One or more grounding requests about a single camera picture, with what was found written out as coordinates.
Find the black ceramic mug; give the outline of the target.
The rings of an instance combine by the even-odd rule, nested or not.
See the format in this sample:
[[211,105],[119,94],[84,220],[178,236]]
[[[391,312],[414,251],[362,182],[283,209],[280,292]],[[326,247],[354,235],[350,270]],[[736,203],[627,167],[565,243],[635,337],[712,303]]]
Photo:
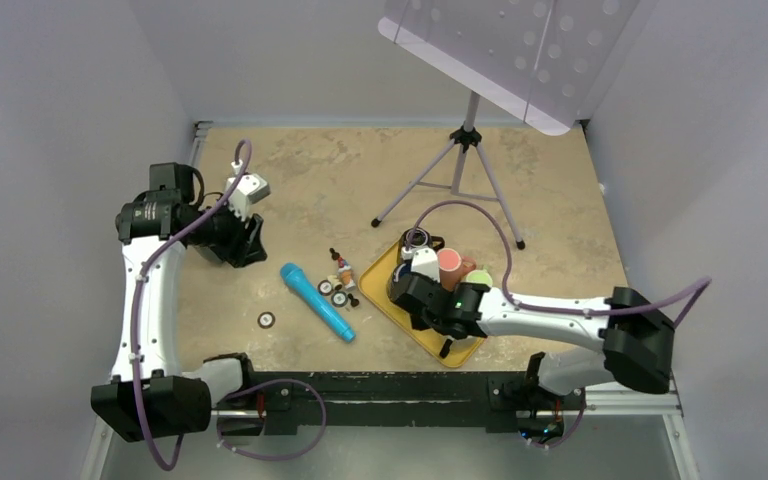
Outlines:
[[408,262],[422,248],[431,248],[433,251],[438,252],[445,246],[446,242],[442,236],[431,235],[421,227],[409,228],[399,238],[399,259],[401,262]]

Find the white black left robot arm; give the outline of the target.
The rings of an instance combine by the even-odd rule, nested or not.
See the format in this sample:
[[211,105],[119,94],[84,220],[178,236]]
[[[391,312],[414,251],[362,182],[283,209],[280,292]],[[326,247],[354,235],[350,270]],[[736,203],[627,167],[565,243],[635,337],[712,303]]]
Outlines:
[[222,399],[244,409],[257,399],[258,382],[243,353],[211,357],[193,372],[177,352],[180,269],[188,248],[233,268],[266,259],[263,219],[250,207],[270,187],[261,176],[233,167],[228,201],[201,204],[200,172],[188,165],[151,166],[150,186],[116,217],[126,274],[123,328],[109,380],[92,388],[91,408],[127,442],[205,430]]

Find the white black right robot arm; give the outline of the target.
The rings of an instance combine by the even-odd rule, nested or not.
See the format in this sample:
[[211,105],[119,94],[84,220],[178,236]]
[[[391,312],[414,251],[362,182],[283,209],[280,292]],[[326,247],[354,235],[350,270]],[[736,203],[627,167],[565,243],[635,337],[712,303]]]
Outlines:
[[608,297],[563,299],[469,282],[448,291],[425,275],[408,273],[391,284],[388,296],[421,326],[452,339],[524,336],[571,345],[530,364],[521,392],[536,407],[611,381],[646,394],[670,389],[675,323],[631,288],[617,287]]

